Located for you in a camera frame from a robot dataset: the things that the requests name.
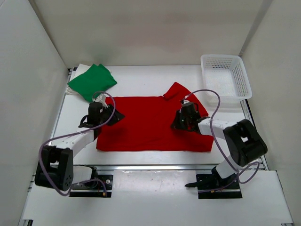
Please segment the red t shirt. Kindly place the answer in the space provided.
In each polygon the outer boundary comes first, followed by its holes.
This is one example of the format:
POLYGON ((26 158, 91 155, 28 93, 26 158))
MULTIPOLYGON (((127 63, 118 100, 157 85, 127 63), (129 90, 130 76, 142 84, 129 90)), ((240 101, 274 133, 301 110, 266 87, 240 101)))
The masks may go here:
POLYGON ((171 128, 180 101, 190 95, 183 85, 174 82, 157 97, 106 98, 108 104, 125 117, 118 123, 105 125, 97 138, 99 151, 191 151, 209 152, 213 137, 171 128))

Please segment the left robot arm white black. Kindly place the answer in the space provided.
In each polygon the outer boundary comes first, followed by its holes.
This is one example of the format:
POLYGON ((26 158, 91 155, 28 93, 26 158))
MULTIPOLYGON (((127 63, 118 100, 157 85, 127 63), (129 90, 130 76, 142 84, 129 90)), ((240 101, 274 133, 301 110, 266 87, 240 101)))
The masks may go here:
POLYGON ((62 196, 67 196, 75 185, 96 187, 101 183, 96 167, 74 165, 73 158, 97 139, 103 125, 112 126, 124 117, 112 104, 90 103, 88 114, 81 119, 77 132, 61 136, 63 141, 57 145, 44 145, 40 149, 35 185, 53 188, 62 196))

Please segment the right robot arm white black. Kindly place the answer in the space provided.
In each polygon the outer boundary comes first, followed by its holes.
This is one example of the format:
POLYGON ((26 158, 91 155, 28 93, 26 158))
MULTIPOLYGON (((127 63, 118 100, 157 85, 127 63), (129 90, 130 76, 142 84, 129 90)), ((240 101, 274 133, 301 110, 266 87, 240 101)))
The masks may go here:
POLYGON ((249 120, 231 122, 201 116, 198 105, 188 100, 181 102, 171 127, 226 141, 230 155, 212 169, 211 182, 216 188, 224 187, 230 176, 268 151, 267 145, 249 120))

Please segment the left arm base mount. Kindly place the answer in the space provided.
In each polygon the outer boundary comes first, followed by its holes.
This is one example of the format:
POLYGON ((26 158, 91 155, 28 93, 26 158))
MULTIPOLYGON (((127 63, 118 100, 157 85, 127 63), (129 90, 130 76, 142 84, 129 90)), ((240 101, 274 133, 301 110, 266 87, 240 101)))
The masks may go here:
POLYGON ((73 181, 70 197, 111 198, 113 173, 101 172, 96 166, 76 165, 73 167, 73 181))

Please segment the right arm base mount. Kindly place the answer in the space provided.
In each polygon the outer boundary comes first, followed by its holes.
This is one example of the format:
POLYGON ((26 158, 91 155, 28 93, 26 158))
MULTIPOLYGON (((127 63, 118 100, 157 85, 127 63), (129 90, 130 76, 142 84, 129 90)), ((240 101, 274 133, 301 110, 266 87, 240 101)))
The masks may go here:
POLYGON ((236 174, 218 178, 214 174, 197 174, 196 182, 188 183, 186 188, 197 188, 198 199, 241 199, 242 193, 236 174))

